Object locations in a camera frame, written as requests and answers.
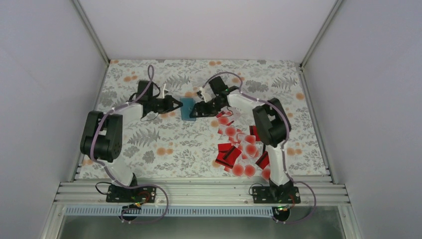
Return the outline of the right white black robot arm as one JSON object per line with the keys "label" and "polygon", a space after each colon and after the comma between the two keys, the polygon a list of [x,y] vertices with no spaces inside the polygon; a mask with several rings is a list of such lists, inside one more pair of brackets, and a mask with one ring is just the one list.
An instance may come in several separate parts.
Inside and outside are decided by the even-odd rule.
{"label": "right white black robot arm", "polygon": [[195,103],[190,117],[213,117],[224,107],[234,107],[243,113],[251,113],[257,134],[266,145],[269,156],[270,198],[276,203],[283,202],[293,189],[294,183],[284,168],[286,160],[283,149],[290,136],[291,124],[280,100],[254,98],[243,92],[240,87],[228,87],[219,76],[209,80],[208,84],[215,97]]}

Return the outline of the teal leather card holder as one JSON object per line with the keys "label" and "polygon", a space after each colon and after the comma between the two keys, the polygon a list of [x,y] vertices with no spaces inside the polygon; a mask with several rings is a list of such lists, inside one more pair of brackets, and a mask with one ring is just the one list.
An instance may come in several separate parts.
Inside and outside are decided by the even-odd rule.
{"label": "teal leather card holder", "polygon": [[196,121],[196,118],[190,116],[195,100],[193,98],[180,98],[180,102],[183,104],[181,110],[181,120],[183,121]]}

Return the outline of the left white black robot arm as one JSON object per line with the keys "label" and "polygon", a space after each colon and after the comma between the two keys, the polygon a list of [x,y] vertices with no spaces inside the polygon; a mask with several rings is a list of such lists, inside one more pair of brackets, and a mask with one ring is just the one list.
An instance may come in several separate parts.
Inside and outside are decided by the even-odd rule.
{"label": "left white black robot arm", "polygon": [[152,81],[140,81],[138,90],[122,105],[107,112],[90,111],[87,115],[80,151],[93,162],[102,166],[112,180],[120,187],[118,194],[127,202],[138,196],[135,175],[121,157],[123,131],[135,121],[141,121],[149,113],[158,115],[173,112],[183,103]]}

